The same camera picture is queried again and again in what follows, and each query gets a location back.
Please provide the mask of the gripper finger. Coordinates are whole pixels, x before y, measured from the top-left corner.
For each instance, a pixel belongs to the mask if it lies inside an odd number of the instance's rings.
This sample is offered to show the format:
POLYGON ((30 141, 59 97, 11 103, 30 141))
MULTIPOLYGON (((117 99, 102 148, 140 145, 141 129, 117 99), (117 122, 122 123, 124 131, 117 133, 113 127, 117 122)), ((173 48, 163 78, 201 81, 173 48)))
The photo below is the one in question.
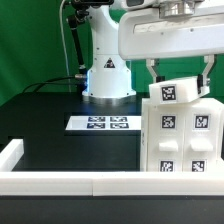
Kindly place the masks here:
POLYGON ((165 80, 165 77, 160 75, 158 72, 159 60, 158 59, 147 59, 146 67, 152 76, 153 82, 158 83, 165 80))
POLYGON ((206 55, 204 57, 205 68, 201 74, 197 76, 197 87, 199 91, 204 90, 210 85, 210 73, 216 64, 215 55, 206 55))

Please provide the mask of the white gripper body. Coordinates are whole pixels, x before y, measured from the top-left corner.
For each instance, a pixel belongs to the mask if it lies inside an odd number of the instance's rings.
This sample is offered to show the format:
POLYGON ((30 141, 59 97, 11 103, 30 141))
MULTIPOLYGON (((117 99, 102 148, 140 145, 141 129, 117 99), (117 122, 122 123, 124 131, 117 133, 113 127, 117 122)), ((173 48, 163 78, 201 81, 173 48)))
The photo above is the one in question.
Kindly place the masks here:
POLYGON ((126 60, 180 58, 224 53, 224 5, 197 5, 192 16, 162 19, 148 8, 125 13, 119 54, 126 60))

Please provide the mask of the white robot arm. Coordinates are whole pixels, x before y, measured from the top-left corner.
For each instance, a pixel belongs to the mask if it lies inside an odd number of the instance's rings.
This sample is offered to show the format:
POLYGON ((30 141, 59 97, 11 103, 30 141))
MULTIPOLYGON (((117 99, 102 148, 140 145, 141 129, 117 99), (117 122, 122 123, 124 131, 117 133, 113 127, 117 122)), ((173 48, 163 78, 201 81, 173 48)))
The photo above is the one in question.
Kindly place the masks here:
POLYGON ((198 78, 200 94, 209 92, 215 56, 224 53, 224 0, 118 0, 114 6, 126 11, 118 23, 107 6, 89 9, 93 65, 85 98, 119 102, 134 96, 127 60, 144 59, 158 81, 157 60, 194 56, 206 63, 198 78))

